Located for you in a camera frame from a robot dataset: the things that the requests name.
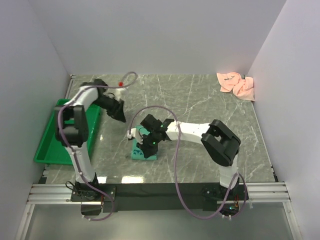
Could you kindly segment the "blue green crocodile towel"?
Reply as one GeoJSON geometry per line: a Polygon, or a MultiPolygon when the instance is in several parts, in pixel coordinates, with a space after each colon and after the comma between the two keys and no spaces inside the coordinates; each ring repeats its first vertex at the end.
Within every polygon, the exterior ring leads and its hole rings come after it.
{"type": "MultiPolygon", "coordinates": [[[[148,135],[150,133],[142,125],[137,125],[135,128],[136,128],[136,131],[134,131],[134,132],[137,133],[139,131],[139,133],[141,135],[148,135]]],[[[140,150],[137,147],[137,143],[138,143],[137,140],[134,138],[133,143],[132,143],[132,149],[131,149],[131,159],[132,160],[140,160],[140,161],[156,161],[157,160],[157,158],[158,158],[157,154],[154,154],[148,158],[145,158],[142,150],[140,150]]]]}

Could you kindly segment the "pink towel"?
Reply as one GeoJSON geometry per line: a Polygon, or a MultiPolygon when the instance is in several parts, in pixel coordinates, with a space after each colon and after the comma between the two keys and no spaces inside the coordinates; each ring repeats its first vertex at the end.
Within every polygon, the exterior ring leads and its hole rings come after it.
{"type": "Polygon", "coordinates": [[[233,93],[240,100],[255,101],[254,79],[252,77],[242,77],[237,72],[217,73],[216,76],[221,92],[233,93]]]}

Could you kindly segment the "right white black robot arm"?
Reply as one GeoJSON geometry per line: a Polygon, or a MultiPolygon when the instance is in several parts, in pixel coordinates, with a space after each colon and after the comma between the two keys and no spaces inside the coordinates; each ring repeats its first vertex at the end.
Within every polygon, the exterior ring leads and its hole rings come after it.
{"type": "Polygon", "coordinates": [[[220,195],[230,200],[238,193],[237,159],[241,140],[220,120],[211,123],[187,123],[167,118],[164,121],[148,114],[140,123],[148,134],[140,135],[136,147],[148,158],[158,152],[161,141],[187,141],[201,144],[218,165],[220,195]]]}

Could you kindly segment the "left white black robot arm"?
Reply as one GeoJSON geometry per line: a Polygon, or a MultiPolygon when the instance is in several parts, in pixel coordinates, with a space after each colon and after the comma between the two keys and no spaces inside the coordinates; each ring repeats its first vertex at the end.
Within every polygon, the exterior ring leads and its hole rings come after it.
{"type": "Polygon", "coordinates": [[[69,154],[76,172],[75,186],[89,201],[100,197],[97,174],[91,165],[87,142],[89,139],[89,125],[86,112],[91,105],[104,110],[109,117],[119,122],[126,122],[124,114],[124,100],[122,100],[123,86],[116,86],[116,94],[105,95],[110,86],[102,79],[85,82],[77,94],[65,104],[54,107],[55,138],[69,154]]]}

